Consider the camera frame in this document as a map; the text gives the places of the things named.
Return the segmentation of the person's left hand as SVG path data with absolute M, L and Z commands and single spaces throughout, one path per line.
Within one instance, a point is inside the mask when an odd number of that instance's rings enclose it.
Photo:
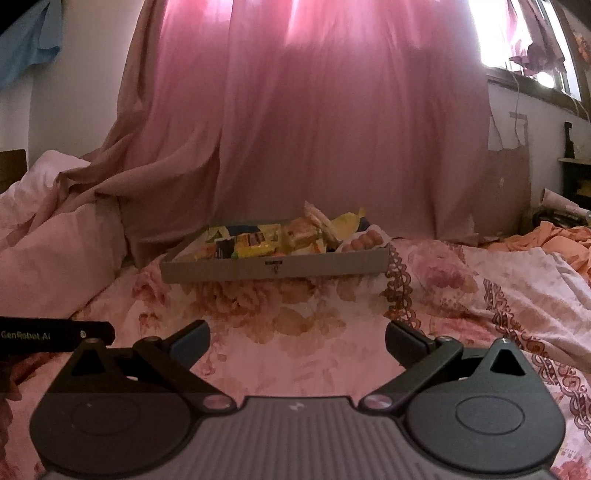
M 19 401 L 18 384 L 26 379 L 45 361 L 45 354 L 17 354 L 1 358 L 1 461 L 6 457 L 6 446 L 9 441 L 8 429 L 13 415 L 11 401 Z

